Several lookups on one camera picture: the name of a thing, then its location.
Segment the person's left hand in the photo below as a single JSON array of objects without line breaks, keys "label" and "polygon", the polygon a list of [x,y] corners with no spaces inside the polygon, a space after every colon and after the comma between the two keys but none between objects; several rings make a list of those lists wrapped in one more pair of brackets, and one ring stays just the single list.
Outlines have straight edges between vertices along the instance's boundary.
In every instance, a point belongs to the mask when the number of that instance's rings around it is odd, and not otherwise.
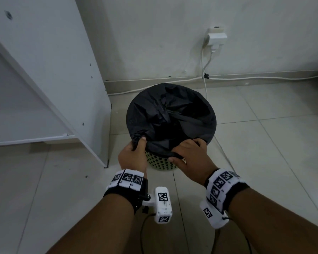
[{"label": "person's left hand", "polygon": [[136,170],[144,173],[147,178],[148,162],[145,153],[138,154],[137,148],[133,148],[132,141],[129,142],[119,153],[118,161],[121,169]]}]

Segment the person's right hand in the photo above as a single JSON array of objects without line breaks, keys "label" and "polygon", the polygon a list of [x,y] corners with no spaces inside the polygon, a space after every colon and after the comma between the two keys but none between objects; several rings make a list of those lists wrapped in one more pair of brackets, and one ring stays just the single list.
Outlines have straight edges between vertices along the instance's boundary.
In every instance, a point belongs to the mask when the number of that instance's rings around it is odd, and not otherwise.
[{"label": "person's right hand", "polygon": [[207,154],[207,144],[200,138],[188,139],[172,149],[185,159],[186,165],[176,165],[189,179],[204,186],[218,167]]}]

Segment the black trash bag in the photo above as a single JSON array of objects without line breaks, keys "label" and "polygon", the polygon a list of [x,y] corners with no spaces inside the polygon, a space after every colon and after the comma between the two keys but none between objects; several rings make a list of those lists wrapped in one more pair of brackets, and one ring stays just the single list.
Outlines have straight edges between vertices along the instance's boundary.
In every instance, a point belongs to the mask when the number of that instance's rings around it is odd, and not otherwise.
[{"label": "black trash bag", "polygon": [[172,149],[187,139],[209,144],[217,120],[211,104],[199,92],[176,84],[158,84],[143,90],[131,101],[126,126],[133,147],[141,137],[145,150],[162,158],[182,158]]}]

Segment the person's right forearm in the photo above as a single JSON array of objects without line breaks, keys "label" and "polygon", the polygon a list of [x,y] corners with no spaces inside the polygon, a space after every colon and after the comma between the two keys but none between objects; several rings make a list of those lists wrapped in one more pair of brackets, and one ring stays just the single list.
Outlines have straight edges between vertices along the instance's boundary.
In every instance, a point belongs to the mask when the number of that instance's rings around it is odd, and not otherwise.
[{"label": "person's right forearm", "polygon": [[259,254],[318,254],[318,226],[254,189],[230,190],[224,210]]}]

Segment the person's left forearm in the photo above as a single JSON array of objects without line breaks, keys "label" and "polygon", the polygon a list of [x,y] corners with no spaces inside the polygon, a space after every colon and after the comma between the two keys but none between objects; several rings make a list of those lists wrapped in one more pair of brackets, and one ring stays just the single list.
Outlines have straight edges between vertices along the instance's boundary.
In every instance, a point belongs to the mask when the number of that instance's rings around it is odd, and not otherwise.
[{"label": "person's left forearm", "polygon": [[46,254],[122,254],[134,216],[133,206],[126,198],[109,194]]}]

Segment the left marker wrist band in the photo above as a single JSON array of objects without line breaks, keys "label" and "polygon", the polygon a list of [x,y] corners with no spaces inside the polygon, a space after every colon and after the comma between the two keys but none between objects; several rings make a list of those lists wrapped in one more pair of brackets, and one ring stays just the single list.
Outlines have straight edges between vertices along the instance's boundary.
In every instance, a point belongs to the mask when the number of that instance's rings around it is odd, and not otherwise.
[{"label": "left marker wrist band", "polygon": [[148,180],[143,172],[130,169],[120,170],[107,186],[104,197],[109,194],[124,197],[131,203],[134,213],[136,213],[142,206],[142,202],[149,200]]}]

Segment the marker wrist band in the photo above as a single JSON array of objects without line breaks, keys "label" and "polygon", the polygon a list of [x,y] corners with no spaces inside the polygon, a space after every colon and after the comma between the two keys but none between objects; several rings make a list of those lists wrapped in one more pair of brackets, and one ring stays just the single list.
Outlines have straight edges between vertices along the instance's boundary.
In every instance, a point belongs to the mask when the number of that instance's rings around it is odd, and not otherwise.
[{"label": "marker wrist band", "polygon": [[234,196],[249,185],[235,172],[217,169],[205,181],[206,200],[221,214],[229,210]]},{"label": "marker wrist band", "polygon": [[143,172],[130,169],[120,170],[107,186],[104,197],[109,194],[124,197],[131,203],[134,213],[136,213],[142,206],[142,202],[149,200],[148,180]]}]

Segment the right marker wrist band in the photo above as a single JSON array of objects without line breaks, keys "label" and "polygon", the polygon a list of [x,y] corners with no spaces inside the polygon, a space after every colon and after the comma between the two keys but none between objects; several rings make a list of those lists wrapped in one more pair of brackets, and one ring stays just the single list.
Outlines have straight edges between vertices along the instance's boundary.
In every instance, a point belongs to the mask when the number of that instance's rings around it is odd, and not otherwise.
[{"label": "right marker wrist band", "polygon": [[229,210],[234,196],[249,185],[235,172],[217,169],[205,181],[206,200],[221,214]]}]

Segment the white cabinet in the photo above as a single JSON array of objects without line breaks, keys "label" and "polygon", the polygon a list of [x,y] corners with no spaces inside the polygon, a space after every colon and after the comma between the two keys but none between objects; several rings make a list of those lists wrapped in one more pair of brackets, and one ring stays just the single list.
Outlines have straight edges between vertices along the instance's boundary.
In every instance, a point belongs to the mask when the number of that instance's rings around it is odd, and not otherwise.
[{"label": "white cabinet", "polygon": [[108,168],[111,103],[75,0],[0,0],[0,53]]}]

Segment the white wall power adapter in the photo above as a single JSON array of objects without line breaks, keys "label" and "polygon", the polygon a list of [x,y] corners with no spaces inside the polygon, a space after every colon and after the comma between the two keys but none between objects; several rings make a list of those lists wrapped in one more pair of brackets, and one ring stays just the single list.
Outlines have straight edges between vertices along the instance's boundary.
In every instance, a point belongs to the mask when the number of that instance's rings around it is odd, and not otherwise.
[{"label": "white wall power adapter", "polygon": [[202,49],[209,48],[211,52],[215,52],[223,46],[227,41],[227,34],[223,27],[215,26],[207,29]]}]

